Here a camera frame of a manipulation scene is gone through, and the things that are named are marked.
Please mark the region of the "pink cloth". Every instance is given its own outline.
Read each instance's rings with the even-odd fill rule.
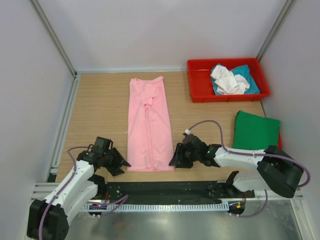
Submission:
[[[164,77],[130,81],[127,161],[130,172],[173,171],[174,154]]]

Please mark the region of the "red plastic tray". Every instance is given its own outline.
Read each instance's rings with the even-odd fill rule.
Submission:
[[[279,139],[278,139],[278,147],[279,147],[280,149],[282,149],[282,141],[281,141],[280,132],[279,132]]]
[[[231,70],[241,65],[248,65],[260,94],[244,95],[215,95],[211,82],[211,69],[217,64]],[[187,61],[189,88],[192,102],[237,102],[261,101],[270,95],[265,76],[256,58],[229,58],[229,59],[191,59]]]

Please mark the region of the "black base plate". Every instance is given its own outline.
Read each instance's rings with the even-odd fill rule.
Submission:
[[[218,199],[243,198],[243,193],[230,196],[224,182],[173,181],[173,182],[108,182],[111,202],[129,195],[126,204],[134,205],[199,205],[219,204]],[[254,198],[247,191],[246,198]]]

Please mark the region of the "teal cloth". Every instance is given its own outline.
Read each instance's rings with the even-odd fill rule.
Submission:
[[[243,66],[238,66],[234,69],[231,70],[231,72],[234,74],[234,75],[238,75],[240,74],[241,76],[243,76],[246,81],[250,84],[250,87],[249,89],[247,89],[244,94],[259,94],[260,93],[260,90],[255,82],[255,80],[252,78],[252,76],[250,75],[250,69],[248,67],[248,65],[243,65]],[[217,92],[217,89],[218,89],[218,85],[215,84],[215,79],[211,77],[211,82],[212,82],[212,85],[213,85],[213,90],[214,90],[214,93],[215,95],[222,95],[221,93]]]

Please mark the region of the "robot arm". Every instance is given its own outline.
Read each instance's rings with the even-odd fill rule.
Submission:
[[[208,146],[198,137],[188,134],[182,143],[177,144],[169,165],[176,168],[191,168],[193,162],[200,161],[208,167],[235,167],[251,170],[252,172],[231,173],[225,183],[227,188],[231,187],[229,188],[231,193],[271,189],[280,196],[292,198],[304,170],[293,162],[276,156],[290,159],[276,146],[269,146],[265,150],[232,149],[220,144]],[[90,151],[88,148],[79,154],[72,181],[65,186],[70,176],[74,174],[74,169],[45,200],[33,201],[29,209],[27,236],[39,239],[40,221],[45,209],[49,206],[49,211],[44,216],[42,239],[65,239],[70,223],[85,203],[105,192],[105,179],[95,175],[95,171],[105,167],[113,176],[116,176],[124,173],[120,169],[122,165],[130,166],[113,148],[112,141],[97,137]]]
[[[81,152],[73,168],[59,186],[44,200],[34,200],[29,209],[27,236],[39,239],[41,218],[45,209],[42,239],[65,239],[70,223],[81,208],[92,198],[105,193],[105,178],[94,174],[100,167],[113,176],[124,173],[120,168],[130,164],[121,156],[112,141],[97,137],[94,145]]]
[[[232,177],[233,186],[241,191],[271,189],[276,194],[292,198],[295,195],[304,170],[277,146],[262,150],[243,150],[223,147],[220,144],[206,145],[197,136],[186,134],[178,143],[170,166],[191,168],[199,161],[208,167],[235,167],[251,170]]]

